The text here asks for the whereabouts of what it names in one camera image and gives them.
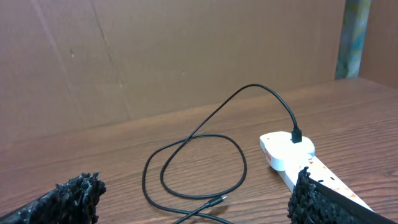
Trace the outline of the white power strip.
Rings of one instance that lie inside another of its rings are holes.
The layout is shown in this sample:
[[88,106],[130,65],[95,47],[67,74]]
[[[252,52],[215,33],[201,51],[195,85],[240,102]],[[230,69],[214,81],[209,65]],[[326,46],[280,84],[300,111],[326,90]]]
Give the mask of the white power strip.
[[293,192],[293,188],[297,183],[299,172],[304,167],[308,167],[307,172],[310,173],[309,177],[311,179],[334,190],[368,210],[373,211],[365,201],[357,196],[342,180],[332,173],[332,171],[327,168],[321,160],[316,156],[311,156],[309,154],[306,154],[305,157],[301,157],[300,159],[293,160],[293,163],[288,165],[285,171],[278,171],[280,177],[291,192]]

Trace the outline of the white charger adapter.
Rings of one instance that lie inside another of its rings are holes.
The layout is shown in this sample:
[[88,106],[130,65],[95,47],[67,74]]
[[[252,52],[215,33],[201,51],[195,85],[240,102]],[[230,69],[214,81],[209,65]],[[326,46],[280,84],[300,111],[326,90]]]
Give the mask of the white charger adapter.
[[260,147],[267,162],[276,171],[283,172],[298,161],[315,156],[315,145],[303,136],[301,142],[294,143],[291,133],[278,131],[260,136]]

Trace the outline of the mottled green-grey post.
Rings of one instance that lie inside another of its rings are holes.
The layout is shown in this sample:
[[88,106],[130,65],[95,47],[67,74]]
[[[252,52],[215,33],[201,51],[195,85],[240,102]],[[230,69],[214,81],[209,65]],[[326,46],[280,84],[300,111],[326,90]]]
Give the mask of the mottled green-grey post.
[[335,78],[359,75],[371,0],[346,0]]

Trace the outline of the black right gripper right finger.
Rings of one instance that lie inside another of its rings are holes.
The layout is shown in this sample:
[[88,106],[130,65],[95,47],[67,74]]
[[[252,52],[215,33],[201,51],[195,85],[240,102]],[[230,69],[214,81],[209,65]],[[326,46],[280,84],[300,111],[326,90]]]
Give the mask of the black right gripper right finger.
[[397,224],[310,178],[308,167],[288,202],[291,224]]

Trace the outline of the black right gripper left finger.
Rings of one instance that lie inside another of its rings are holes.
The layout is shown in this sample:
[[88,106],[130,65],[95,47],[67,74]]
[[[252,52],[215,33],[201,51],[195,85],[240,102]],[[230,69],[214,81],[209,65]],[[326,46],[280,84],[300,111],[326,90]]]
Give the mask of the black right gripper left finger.
[[96,206],[106,192],[99,173],[82,173],[1,217],[3,224],[95,224]]

